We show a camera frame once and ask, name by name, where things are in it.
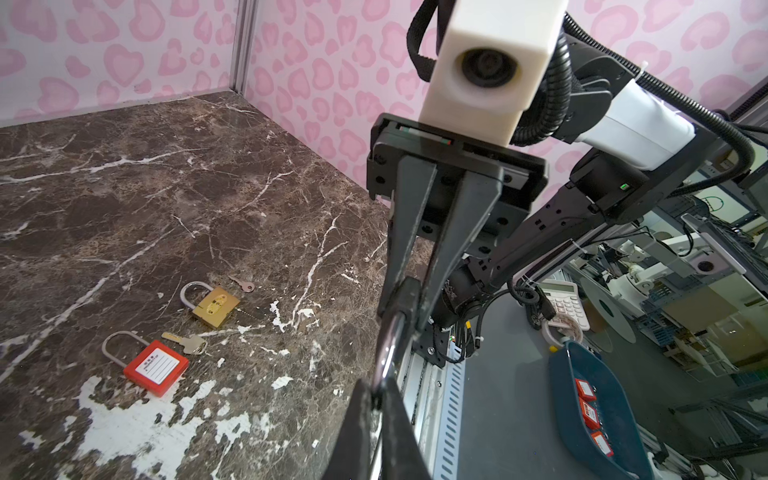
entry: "white calculator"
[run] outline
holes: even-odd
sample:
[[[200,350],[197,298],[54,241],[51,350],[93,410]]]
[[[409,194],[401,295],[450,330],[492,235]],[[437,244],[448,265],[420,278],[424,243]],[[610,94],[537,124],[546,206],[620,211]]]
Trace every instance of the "white calculator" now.
[[[584,307],[578,298],[578,287],[573,282],[547,278],[539,282],[549,302],[558,313],[565,313],[575,319],[585,332],[589,330],[589,321],[584,314]]]

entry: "pink heart wallpaper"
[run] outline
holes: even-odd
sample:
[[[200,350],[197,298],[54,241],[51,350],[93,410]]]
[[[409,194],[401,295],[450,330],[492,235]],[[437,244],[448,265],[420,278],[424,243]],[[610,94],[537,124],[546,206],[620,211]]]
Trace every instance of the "pink heart wallpaper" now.
[[[237,0],[0,2],[0,123],[229,84]]]
[[[418,118],[427,84],[406,50],[421,0],[269,0],[259,3],[246,99],[365,186],[372,121]],[[709,108],[726,108],[768,75],[766,0],[572,0],[597,40]],[[435,57],[435,20],[422,55]],[[544,203],[589,149],[547,140],[522,149],[546,158]]]

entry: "padlock shackle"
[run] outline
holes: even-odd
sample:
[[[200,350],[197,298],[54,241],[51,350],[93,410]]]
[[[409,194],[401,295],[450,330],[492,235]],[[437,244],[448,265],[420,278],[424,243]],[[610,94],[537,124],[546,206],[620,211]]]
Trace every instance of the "padlock shackle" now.
[[[205,282],[189,282],[187,285],[181,287],[181,291],[179,292],[179,298],[181,298],[181,302],[190,310],[194,310],[194,303],[187,300],[187,289],[191,286],[203,286],[207,288],[209,292],[213,292],[214,288]]]
[[[121,360],[118,360],[117,357],[115,357],[114,355],[112,355],[111,353],[109,353],[107,351],[107,342],[109,342],[110,339],[113,336],[118,336],[118,335],[132,336],[132,337],[134,337],[134,339],[138,340],[139,342],[142,342],[145,346],[149,346],[149,342],[147,340],[141,338],[139,335],[136,335],[133,332],[128,332],[127,330],[121,330],[120,332],[115,332],[115,333],[111,334],[110,336],[108,336],[107,338],[105,338],[104,342],[101,342],[101,353],[103,353],[104,356],[107,357],[109,360],[112,360],[113,362],[117,363],[119,366],[125,368],[125,367],[127,367],[125,362],[123,362]]]

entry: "padlock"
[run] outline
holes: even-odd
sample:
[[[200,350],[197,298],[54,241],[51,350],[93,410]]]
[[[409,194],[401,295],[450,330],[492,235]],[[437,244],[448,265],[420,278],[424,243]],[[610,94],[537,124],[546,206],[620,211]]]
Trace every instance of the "padlock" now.
[[[208,289],[208,293],[200,305],[195,306],[187,300],[187,289],[191,286],[202,286]],[[234,310],[240,300],[237,299],[231,293],[228,293],[225,289],[217,286],[213,288],[207,283],[203,282],[189,282],[187,285],[181,287],[179,292],[181,302],[192,310],[192,313],[203,320],[205,323],[211,325],[213,328],[219,328],[227,317],[227,314]]]
[[[128,335],[147,346],[127,365],[107,351],[107,342],[117,335]],[[144,387],[156,396],[163,396],[178,380],[190,361],[172,349],[155,340],[149,343],[133,332],[115,332],[101,343],[101,352],[110,360],[123,367],[123,375],[133,383]]]

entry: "gray table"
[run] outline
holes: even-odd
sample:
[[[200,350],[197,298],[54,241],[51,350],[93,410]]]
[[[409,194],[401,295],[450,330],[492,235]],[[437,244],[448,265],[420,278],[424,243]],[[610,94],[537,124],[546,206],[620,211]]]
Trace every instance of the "gray table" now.
[[[488,308],[479,354],[466,364],[459,480],[591,480],[554,423],[548,344],[504,295]]]

